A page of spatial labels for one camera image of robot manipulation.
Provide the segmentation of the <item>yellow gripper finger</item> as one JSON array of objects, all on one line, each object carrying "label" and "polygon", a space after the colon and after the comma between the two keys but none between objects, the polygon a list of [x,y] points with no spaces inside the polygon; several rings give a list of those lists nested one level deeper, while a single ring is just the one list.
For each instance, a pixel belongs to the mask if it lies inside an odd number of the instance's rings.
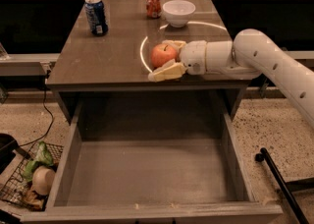
[{"label": "yellow gripper finger", "polygon": [[181,52],[181,49],[186,45],[186,42],[183,40],[163,40],[164,44],[170,45],[173,47],[178,53]]},{"label": "yellow gripper finger", "polygon": [[170,60],[150,73],[148,79],[155,83],[174,80],[180,78],[185,72],[186,67],[181,62]]}]

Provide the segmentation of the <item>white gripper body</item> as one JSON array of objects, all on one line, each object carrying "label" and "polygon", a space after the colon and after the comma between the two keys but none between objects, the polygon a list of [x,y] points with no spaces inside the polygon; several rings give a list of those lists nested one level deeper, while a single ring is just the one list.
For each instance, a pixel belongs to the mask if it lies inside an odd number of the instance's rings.
[{"label": "white gripper body", "polygon": [[192,41],[186,44],[180,52],[180,60],[190,75],[204,75],[206,72],[205,54],[207,42]]}]

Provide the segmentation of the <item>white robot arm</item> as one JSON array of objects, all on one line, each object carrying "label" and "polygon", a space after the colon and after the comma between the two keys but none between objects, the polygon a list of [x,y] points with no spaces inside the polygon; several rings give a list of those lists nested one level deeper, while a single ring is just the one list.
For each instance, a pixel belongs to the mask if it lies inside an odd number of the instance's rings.
[{"label": "white robot arm", "polygon": [[179,54],[179,59],[168,60],[150,72],[150,81],[174,80],[185,73],[222,74],[236,80],[263,74],[314,127],[314,72],[292,59],[263,32],[249,28],[234,40],[184,44],[167,40],[165,44]]}]

